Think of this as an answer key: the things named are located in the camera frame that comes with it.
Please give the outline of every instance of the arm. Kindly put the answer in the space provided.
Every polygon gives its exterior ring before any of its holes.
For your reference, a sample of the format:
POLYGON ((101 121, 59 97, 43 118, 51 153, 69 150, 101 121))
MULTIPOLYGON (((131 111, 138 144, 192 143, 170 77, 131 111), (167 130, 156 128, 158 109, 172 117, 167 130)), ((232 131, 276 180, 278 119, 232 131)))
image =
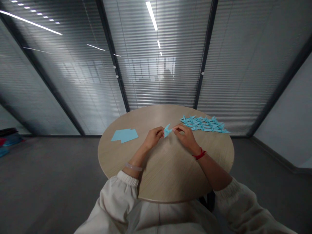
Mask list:
MULTIPOLYGON (((147 153, 163 137, 163 127, 149 131, 129 164, 141 167, 147 153)), ((117 176, 110 178, 100 192, 89 218, 76 230, 84 233, 125 233, 127 216, 137 202, 137 186, 140 172, 124 167, 117 176)))
MULTIPOLYGON (((193 155, 201 154, 190 128, 179 124, 173 132, 193 155)), ((259 205, 255 193, 238 183, 208 154, 198 163, 215 191, 218 208, 231 230, 236 233, 295 233, 277 222, 268 210, 259 205)))

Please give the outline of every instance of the red bracelet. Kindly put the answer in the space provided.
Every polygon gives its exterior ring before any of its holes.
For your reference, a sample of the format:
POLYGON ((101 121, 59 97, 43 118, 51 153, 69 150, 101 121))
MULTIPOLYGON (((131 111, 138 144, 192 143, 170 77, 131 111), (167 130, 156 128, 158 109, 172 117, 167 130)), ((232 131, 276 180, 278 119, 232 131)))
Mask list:
POLYGON ((196 158, 196 160, 199 160, 200 158, 202 158, 205 155, 205 153, 207 153, 207 151, 203 151, 201 148, 201 154, 198 156, 195 156, 195 155, 193 155, 193 156, 196 158))

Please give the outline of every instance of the bangle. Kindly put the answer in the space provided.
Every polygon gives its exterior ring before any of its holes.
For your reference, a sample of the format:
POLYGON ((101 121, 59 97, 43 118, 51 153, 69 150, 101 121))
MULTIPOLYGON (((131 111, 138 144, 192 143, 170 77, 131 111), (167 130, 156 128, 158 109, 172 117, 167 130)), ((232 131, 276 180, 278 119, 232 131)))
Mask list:
POLYGON ((134 170, 134 171, 142 171, 142 170, 143 170, 142 167, 137 167, 137 166, 131 165, 131 164, 129 164, 129 163, 126 163, 126 164, 125 164, 125 167, 128 167, 128 168, 130 168, 130 169, 132 169, 132 170, 134 170))
POLYGON ((201 154, 198 156, 195 156, 195 155, 193 155, 193 156, 195 157, 196 160, 199 160, 200 158, 202 158, 205 155, 205 153, 207 153, 207 151, 203 151, 201 148, 201 154))

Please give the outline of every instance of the finger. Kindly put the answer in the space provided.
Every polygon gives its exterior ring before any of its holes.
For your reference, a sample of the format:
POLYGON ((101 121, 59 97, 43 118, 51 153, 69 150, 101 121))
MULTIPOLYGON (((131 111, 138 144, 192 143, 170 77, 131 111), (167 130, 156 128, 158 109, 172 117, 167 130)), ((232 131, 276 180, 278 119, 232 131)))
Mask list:
POLYGON ((184 135, 182 135, 177 129, 173 128, 172 131, 176 134, 179 140, 182 140, 184 135))
POLYGON ((185 126, 185 125, 183 125, 183 124, 178 124, 178 125, 174 126, 173 128, 174 128, 174 129, 177 129, 178 131, 179 131, 179 129, 180 129, 180 130, 182 130, 183 132, 186 132, 186 131, 188 130, 188 127, 185 126))
POLYGON ((163 136, 163 131, 159 131, 159 133, 156 135, 156 137, 159 139, 163 136))
POLYGON ((156 131, 156 134, 158 134, 161 130, 164 130, 163 127, 157 127, 157 128, 154 128, 154 130, 156 131))

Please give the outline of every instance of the wood grain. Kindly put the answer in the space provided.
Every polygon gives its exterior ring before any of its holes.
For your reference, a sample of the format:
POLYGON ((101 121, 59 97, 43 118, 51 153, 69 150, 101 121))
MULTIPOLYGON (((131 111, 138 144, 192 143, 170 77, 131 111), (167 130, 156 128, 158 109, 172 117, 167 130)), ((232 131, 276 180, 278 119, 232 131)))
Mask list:
MULTIPOLYGON (((176 105, 155 105, 133 110, 115 120, 102 135, 98 146, 98 159, 108 178, 117 175, 145 140, 150 129, 158 126, 169 129, 185 116, 205 117, 192 108, 176 105), (136 129, 138 138, 122 143, 111 141, 116 130, 136 129)), ((193 131, 198 144, 227 172, 234 162, 234 147, 228 134, 193 131)), ((148 154, 138 198, 150 202, 174 203, 192 200, 211 191, 199 164, 180 144, 172 132, 160 139, 148 154)))

